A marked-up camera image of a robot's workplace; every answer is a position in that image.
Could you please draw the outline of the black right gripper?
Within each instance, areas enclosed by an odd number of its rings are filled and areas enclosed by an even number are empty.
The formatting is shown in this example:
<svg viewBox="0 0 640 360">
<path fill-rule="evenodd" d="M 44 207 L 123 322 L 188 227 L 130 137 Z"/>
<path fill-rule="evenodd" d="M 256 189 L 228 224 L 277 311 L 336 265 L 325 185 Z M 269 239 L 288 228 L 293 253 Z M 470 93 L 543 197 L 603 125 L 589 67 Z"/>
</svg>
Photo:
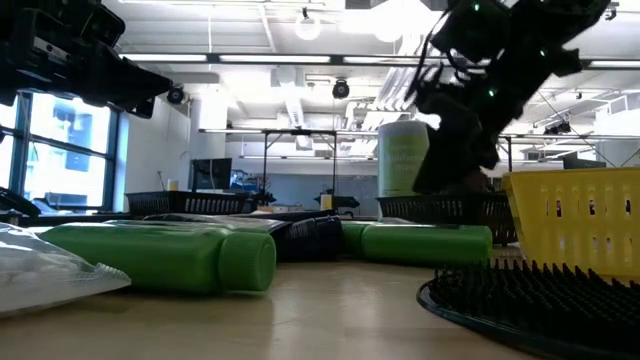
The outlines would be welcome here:
<svg viewBox="0 0 640 360">
<path fill-rule="evenodd" d="M 424 114 L 441 118 L 440 128 L 469 118 L 484 133 L 479 139 L 479 165 L 494 169 L 500 161 L 499 134 L 511 123 L 511 65 L 502 51 L 483 67 L 484 73 L 469 73 L 456 84 L 440 77 L 442 62 L 426 63 L 424 47 L 414 74 L 414 105 Z M 484 172 L 473 164 L 465 149 L 453 145 L 431 125 L 424 123 L 428 149 L 412 184 L 417 194 L 464 194 L 484 191 Z"/>
</svg>

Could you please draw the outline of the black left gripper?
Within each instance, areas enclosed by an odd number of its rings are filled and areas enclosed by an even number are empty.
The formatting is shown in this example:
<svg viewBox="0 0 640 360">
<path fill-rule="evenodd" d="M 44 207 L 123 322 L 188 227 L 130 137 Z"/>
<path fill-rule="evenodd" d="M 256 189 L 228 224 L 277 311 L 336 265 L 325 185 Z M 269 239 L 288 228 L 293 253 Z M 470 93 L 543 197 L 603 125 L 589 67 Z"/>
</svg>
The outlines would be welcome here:
<svg viewBox="0 0 640 360">
<path fill-rule="evenodd" d="M 34 51 L 15 54 L 1 49 L 1 103 L 11 106 L 18 93 L 33 92 L 82 99 L 94 106 L 127 107 L 127 112 L 151 119 L 154 97 L 167 92 L 173 82 L 100 49 L 88 57 L 61 60 Z"/>
</svg>

